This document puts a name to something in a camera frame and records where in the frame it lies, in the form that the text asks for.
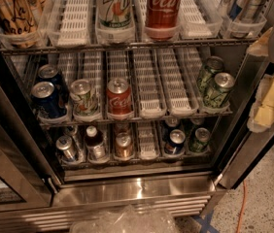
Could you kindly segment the green can bottom shelf front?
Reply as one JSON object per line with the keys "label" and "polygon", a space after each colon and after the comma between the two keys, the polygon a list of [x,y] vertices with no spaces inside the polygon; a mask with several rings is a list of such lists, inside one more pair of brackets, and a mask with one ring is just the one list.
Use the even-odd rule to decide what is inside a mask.
{"label": "green can bottom shelf front", "polygon": [[202,153],[206,150],[209,141],[209,130],[199,127],[194,131],[193,137],[189,140],[188,149],[193,153]]}

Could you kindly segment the green can shelf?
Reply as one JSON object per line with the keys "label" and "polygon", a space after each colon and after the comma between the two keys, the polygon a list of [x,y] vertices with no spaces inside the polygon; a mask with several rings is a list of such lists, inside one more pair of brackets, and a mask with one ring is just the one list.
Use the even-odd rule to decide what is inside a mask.
{"label": "green can shelf", "polygon": [[218,56],[210,56],[200,68],[197,77],[197,87],[201,95],[204,94],[211,79],[223,71],[223,60]]}
{"label": "green can shelf", "polygon": [[193,153],[202,153],[206,150],[209,141],[209,130],[199,127],[194,131],[193,137],[189,140],[188,149]]}
{"label": "green can shelf", "polygon": [[230,74],[226,72],[216,74],[205,89],[203,95],[204,105],[209,108],[223,107],[234,85],[235,79]]}
{"label": "green can shelf", "polygon": [[204,123],[205,119],[203,117],[194,117],[186,119],[184,122],[184,129],[186,136],[189,137],[191,133]]}

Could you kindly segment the green can middle shelf rear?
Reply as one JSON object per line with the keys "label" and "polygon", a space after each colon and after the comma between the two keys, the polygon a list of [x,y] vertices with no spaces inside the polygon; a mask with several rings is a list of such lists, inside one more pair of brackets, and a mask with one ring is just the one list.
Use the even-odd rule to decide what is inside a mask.
{"label": "green can middle shelf rear", "polygon": [[200,68],[197,77],[197,87],[201,95],[204,94],[211,79],[223,71],[223,60],[218,56],[210,56]]}

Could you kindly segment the fridge right door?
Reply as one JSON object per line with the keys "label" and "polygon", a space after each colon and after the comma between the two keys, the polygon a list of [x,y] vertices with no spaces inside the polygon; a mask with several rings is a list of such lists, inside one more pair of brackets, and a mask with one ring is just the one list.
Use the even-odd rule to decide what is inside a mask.
{"label": "fridge right door", "polygon": [[232,114],[222,117],[215,131],[219,153],[214,183],[228,190],[244,181],[274,144],[274,124],[261,133],[247,126],[258,85],[264,76],[274,75],[274,63],[246,54],[244,47],[219,47],[212,52],[223,58],[236,80],[229,99]]}

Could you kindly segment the green can bottom shelf rear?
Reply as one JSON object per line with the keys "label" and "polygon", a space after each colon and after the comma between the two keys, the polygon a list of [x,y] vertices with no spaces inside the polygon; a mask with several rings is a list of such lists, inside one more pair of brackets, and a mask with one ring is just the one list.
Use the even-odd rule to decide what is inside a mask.
{"label": "green can bottom shelf rear", "polygon": [[204,123],[205,119],[203,117],[194,117],[186,119],[184,122],[184,129],[186,136],[189,137],[191,133]]}

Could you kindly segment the blue can bottom shelf rear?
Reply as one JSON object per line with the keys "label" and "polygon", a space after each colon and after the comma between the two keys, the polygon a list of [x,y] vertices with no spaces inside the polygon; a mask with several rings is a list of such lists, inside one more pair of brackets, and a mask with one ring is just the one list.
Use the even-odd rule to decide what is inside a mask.
{"label": "blue can bottom shelf rear", "polygon": [[178,129],[180,121],[177,118],[168,118],[161,124],[162,140],[166,141],[170,135],[170,132],[174,129]]}

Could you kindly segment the blue can bottom shelf front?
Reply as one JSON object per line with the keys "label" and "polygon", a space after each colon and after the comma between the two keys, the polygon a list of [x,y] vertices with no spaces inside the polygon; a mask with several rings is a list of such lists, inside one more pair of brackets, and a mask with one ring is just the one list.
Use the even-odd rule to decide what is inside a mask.
{"label": "blue can bottom shelf front", "polygon": [[169,137],[164,146],[166,154],[179,154],[184,147],[186,139],[185,133],[180,129],[174,129],[170,132]]}

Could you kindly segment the Coca-Cola bottle top shelf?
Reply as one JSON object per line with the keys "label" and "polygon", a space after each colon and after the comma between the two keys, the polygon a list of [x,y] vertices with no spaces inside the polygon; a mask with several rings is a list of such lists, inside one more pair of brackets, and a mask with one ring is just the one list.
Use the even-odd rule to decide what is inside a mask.
{"label": "Coca-Cola bottle top shelf", "polygon": [[181,0],[147,0],[145,32],[156,40],[172,38],[178,30]]}

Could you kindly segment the red Coca-Cola can middle shelf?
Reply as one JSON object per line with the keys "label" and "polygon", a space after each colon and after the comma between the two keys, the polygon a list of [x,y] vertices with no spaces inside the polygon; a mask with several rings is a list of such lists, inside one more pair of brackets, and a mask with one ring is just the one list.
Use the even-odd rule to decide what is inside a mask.
{"label": "red Coca-Cola can middle shelf", "polygon": [[131,88],[123,78],[111,79],[107,84],[108,112],[112,115],[125,115],[132,112]]}

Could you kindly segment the white 7up can middle shelf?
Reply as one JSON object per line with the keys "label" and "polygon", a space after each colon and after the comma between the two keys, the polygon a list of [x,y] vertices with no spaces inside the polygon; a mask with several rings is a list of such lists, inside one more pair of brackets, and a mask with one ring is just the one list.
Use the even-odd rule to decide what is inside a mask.
{"label": "white 7up can middle shelf", "polygon": [[70,85],[70,97],[75,113],[81,117],[94,115],[98,109],[96,90],[90,80],[78,79]]}

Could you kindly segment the silver can bottom shelf rear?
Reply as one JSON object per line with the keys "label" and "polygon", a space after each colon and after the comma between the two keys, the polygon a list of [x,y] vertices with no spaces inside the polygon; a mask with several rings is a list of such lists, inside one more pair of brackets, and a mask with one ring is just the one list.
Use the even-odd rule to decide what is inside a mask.
{"label": "silver can bottom shelf rear", "polygon": [[82,151],[84,149],[83,139],[77,125],[65,126],[62,131],[65,135],[70,136],[73,139],[78,151]]}

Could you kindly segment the blue Pepsi can rear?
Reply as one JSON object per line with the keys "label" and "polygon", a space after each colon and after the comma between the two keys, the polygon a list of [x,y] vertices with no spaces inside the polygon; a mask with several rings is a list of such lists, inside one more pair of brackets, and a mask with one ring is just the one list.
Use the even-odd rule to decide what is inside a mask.
{"label": "blue Pepsi can rear", "polygon": [[54,65],[46,64],[38,69],[39,82],[51,82],[58,89],[63,102],[67,103],[69,99],[69,90],[63,79],[61,71]]}

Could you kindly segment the blue Pepsi can front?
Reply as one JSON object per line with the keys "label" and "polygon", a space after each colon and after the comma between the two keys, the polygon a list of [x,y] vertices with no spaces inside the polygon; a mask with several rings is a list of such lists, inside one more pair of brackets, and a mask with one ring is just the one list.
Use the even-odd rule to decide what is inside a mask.
{"label": "blue Pepsi can front", "polygon": [[44,118],[59,118],[66,115],[66,107],[53,83],[36,83],[31,89],[31,96]]}

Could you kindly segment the blue tape cross on floor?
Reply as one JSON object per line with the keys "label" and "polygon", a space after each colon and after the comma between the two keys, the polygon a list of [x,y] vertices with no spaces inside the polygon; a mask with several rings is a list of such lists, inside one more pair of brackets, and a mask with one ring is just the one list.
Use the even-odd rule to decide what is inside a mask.
{"label": "blue tape cross on floor", "polygon": [[215,211],[211,211],[206,216],[194,216],[193,220],[200,226],[198,233],[222,233],[221,230],[212,224],[212,219]]}

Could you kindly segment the dark bottle white cap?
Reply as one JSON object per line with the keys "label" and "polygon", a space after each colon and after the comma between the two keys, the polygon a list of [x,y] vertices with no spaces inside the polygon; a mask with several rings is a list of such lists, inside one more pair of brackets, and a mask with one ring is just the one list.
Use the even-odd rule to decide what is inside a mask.
{"label": "dark bottle white cap", "polygon": [[88,126],[86,128],[85,142],[91,160],[103,162],[106,159],[104,136],[99,129],[92,125]]}

